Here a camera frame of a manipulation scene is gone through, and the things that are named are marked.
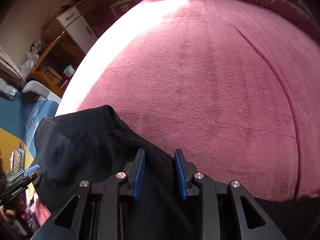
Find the person's left hand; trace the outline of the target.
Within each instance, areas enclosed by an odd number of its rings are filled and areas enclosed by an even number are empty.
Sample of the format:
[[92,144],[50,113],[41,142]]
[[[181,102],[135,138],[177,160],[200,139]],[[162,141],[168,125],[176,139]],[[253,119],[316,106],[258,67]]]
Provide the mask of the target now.
[[1,206],[1,239],[25,239],[14,220],[21,218],[26,221],[26,205],[24,196],[19,194],[8,207]]

